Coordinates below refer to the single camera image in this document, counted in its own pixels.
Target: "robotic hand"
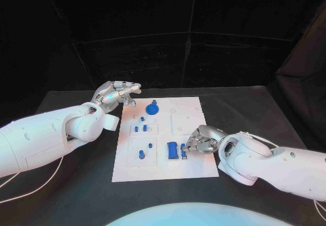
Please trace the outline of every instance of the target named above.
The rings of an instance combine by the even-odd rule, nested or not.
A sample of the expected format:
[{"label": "robotic hand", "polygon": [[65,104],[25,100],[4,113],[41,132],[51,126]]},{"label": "robotic hand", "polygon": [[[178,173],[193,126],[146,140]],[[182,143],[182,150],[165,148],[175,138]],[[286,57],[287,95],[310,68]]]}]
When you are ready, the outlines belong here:
[{"label": "robotic hand", "polygon": [[242,184],[263,178],[277,189],[326,202],[326,154],[297,148],[271,149],[248,133],[228,135],[201,125],[192,133],[185,152],[219,153],[219,169]]},{"label": "robotic hand", "polygon": [[51,163],[94,141],[103,129],[114,131],[118,118],[107,113],[118,102],[136,107],[130,93],[140,93],[140,84],[108,81],[91,102],[26,117],[0,128],[0,177]]}]

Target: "white board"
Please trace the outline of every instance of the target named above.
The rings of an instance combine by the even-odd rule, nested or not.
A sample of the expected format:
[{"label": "white board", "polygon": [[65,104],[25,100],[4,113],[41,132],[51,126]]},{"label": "white board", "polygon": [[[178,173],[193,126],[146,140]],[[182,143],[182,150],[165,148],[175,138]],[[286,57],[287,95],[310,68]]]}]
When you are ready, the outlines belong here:
[{"label": "white board", "polygon": [[[159,113],[149,115],[146,106],[153,100]],[[113,182],[218,177],[212,154],[188,152],[182,159],[180,153],[180,144],[186,143],[198,126],[206,125],[199,98],[146,98],[136,102],[136,108],[124,106],[123,109]],[[169,142],[178,143],[179,159],[169,159]]]}]

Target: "hole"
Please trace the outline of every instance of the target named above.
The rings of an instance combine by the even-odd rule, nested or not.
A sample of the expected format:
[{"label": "hole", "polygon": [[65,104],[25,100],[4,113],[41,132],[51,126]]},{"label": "hole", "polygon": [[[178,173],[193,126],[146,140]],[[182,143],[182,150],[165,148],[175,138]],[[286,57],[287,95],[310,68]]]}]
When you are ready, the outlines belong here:
[{"label": "hole", "polygon": [[25,139],[26,139],[26,140],[30,140],[30,137],[29,137],[29,134],[28,134],[28,133],[25,133],[23,136],[25,136]]},{"label": "hole", "polygon": [[52,124],[52,129],[56,131],[56,125],[55,124]]}]

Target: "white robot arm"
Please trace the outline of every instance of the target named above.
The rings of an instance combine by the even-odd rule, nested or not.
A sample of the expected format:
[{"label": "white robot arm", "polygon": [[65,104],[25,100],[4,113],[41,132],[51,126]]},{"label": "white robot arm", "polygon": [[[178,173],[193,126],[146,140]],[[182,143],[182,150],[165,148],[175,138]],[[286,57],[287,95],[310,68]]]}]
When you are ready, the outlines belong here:
[{"label": "white robot arm", "polygon": [[33,115],[0,128],[0,177],[35,169],[94,141],[103,129],[116,130],[118,118],[107,113],[118,102],[136,106],[130,93],[140,84],[108,81],[81,106]]},{"label": "white robot arm", "polygon": [[326,202],[326,154],[303,149],[270,148],[245,133],[228,135],[201,125],[186,152],[219,153],[219,169],[242,184],[263,178],[277,189]]}]

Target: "black table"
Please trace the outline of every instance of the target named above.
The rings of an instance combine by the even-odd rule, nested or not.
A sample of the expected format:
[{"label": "black table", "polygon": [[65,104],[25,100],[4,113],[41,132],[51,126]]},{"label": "black table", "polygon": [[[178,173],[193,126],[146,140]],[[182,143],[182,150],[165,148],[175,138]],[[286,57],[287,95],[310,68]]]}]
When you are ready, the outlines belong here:
[{"label": "black table", "polygon": [[[91,100],[94,91],[48,92],[38,113]],[[232,134],[264,137],[281,146],[305,148],[289,120],[263,86],[147,89],[134,98],[199,97],[208,125]],[[121,116],[123,105],[111,112]],[[118,128],[64,157],[49,184],[33,195],[0,205],[2,225],[105,225],[147,207],[176,202],[211,202],[260,212],[294,225],[325,225],[313,201],[279,191],[258,179],[240,184],[219,170],[219,178],[111,183]],[[22,173],[2,188],[4,200],[35,190],[58,166]]]}]

